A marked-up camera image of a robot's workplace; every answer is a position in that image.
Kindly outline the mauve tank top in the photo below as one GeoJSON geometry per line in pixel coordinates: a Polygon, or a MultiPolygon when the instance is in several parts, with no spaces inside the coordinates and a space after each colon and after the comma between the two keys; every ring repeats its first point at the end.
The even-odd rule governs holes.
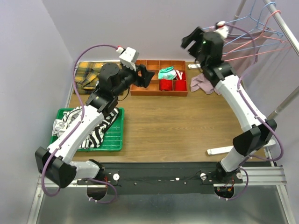
{"type": "MultiPolygon", "coordinates": [[[[274,30],[271,28],[267,28],[264,32],[252,33],[252,37],[256,38],[255,48],[253,48],[253,43],[250,42],[251,39],[248,35],[244,33],[229,35],[224,41],[222,59],[228,61],[232,68],[235,69],[236,74],[240,76],[252,65],[254,60],[258,60],[258,57],[254,57],[254,53],[257,53],[266,40],[269,40],[273,34],[274,30]]],[[[197,90],[202,90],[207,95],[213,92],[220,95],[220,92],[212,86],[210,81],[202,73],[191,79],[190,91],[195,92],[197,90]]]]}

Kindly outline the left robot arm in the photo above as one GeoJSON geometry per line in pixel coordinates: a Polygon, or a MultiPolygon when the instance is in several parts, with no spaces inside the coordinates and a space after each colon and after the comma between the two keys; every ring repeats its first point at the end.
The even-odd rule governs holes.
{"type": "Polygon", "coordinates": [[[154,74],[142,64],[133,68],[119,67],[115,63],[104,64],[99,73],[99,83],[82,107],[82,113],[55,142],[36,150],[35,159],[42,178],[50,179],[61,189],[76,179],[101,183],[104,176],[99,163],[73,162],[72,159],[90,132],[117,106],[118,97],[131,85],[148,87],[154,74]]]}

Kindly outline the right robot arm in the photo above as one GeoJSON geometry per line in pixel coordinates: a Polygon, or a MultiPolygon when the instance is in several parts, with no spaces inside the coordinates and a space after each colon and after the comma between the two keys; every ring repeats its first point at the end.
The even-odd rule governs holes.
{"type": "Polygon", "coordinates": [[[233,138],[232,149],[216,165],[214,175],[221,183],[231,179],[246,159],[264,147],[277,128],[275,120],[267,119],[254,105],[232,66],[223,61],[222,50],[227,34],[225,26],[212,32],[197,27],[181,43],[181,47],[188,49],[200,63],[204,77],[225,98],[243,131],[233,138]]]}

